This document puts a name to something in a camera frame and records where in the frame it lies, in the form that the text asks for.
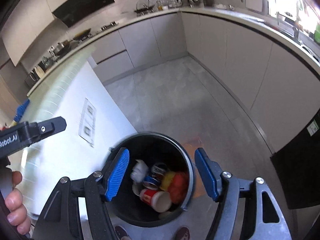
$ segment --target trash can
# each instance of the trash can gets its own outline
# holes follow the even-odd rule
[[[112,161],[121,147],[127,148],[130,152],[129,165],[117,196],[107,203],[108,210],[125,222],[138,227],[164,225],[187,210],[194,191],[195,175],[187,152],[178,142],[158,133],[138,133],[113,148],[107,161]],[[183,171],[188,174],[189,185],[184,201],[179,205],[172,204],[165,214],[156,212],[141,201],[132,191],[133,181],[130,178],[137,159],[143,160],[149,167],[154,163],[165,163],[171,171]]]

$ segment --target finger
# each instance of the finger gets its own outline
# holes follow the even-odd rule
[[[12,173],[12,186],[15,188],[22,181],[22,174],[20,171]]]
[[[13,226],[20,225],[27,217],[27,209],[24,205],[17,208],[15,211],[11,212],[7,219],[9,223]]]
[[[30,228],[31,221],[30,218],[27,217],[26,220],[24,220],[20,225],[17,226],[17,231],[19,232],[19,234],[25,235],[30,232]]]
[[[22,205],[22,194],[18,189],[14,189],[4,200],[10,211],[14,211]]]

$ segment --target silver bolt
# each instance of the silver bolt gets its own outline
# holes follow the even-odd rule
[[[95,171],[95,172],[93,173],[93,176],[94,176],[95,178],[100,178],[101,175],[102,175],[101,171]]]
[[[68,177],[62,177],[60,183],[65,184],[68,181]]]
[[[231,178],[232,175],[231,175],[231,173],[229,171],[224,171],[222,173],[222,176],[225,177],[225,178]]]
[[[256,178],[256,182],[258,182],[259,184],[263,184],[264,183],[264,179],[260,178],[260,177],[257,177]]]

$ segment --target black range hood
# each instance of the black range hood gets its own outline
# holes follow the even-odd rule
[[[114,3],[114,0],[68,0],[60,5],[53,14],[71,27],[89,14]]]

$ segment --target gray tile floor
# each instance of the gray tile floor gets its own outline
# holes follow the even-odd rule
[[[199,137],[208,156],[238,178],[263,177],[292,231],[292,212],[271,164],[271,153],[233,97],[191,57],[168,61],[106,86],[137,131],[164,133],[181,144]],[[193,199],[187,212],[158,228],[139,228],[118,218],[132,240],[172,239],[177,228],[190,228],[191,239],[205,239],[217,204],[207,195]],[[232,239],[239,239],[244,201],[240,201]]]

